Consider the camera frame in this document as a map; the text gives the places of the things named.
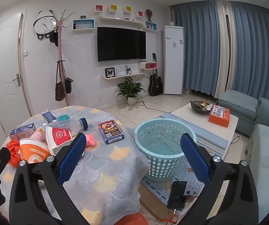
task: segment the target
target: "clear bottle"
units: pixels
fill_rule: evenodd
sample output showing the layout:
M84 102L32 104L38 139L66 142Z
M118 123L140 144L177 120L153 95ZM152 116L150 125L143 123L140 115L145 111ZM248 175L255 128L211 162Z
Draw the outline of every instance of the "clear bottle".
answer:
M81 118L79 120L66 119L63 121L55 121L42 127L44 136L46 136L46 127L66 129L70 131L72 136L74 136L77 135L80 131L86 130L88 128L88 122L85 118Z

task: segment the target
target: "orange paper cup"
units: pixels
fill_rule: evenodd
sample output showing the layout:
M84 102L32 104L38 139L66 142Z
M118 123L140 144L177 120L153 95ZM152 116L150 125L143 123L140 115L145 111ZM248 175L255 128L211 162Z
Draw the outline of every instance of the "orange paper cup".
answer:
M28 163L42 162L50 156L48 146L38 140L21 139L20 151L21 159Z

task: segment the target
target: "door handle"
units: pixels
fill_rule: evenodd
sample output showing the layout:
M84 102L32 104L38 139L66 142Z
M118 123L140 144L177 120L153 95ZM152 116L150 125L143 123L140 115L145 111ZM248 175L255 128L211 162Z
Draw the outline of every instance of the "door handle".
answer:
M17 78L15 78L15 79L13 80L13 82L14 82L15 80L17 80L18 86L21 86L20 75L17 73L16 76L17 76Z

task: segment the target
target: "black tv screen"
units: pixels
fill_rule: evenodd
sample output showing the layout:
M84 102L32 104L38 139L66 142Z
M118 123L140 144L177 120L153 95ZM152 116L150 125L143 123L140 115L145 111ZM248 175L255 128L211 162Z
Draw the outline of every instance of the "black tv screen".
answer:
M146 58L146 32L98 27L98 61Z

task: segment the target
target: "white coffee table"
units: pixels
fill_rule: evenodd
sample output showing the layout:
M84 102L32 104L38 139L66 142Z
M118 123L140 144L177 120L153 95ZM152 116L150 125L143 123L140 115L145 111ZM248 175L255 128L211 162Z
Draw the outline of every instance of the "white coffee table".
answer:
M236 125L238 123L238 117L230 114L229 125L228 125L228 128L226 128L226 127L209 122L208 121L209 114L196 113L192 109L190 103L173 111L172 114L227 140L228 144L224 152L224 155L222 157L222 159L227 162L227 160L225 160L224 157L228 151Z

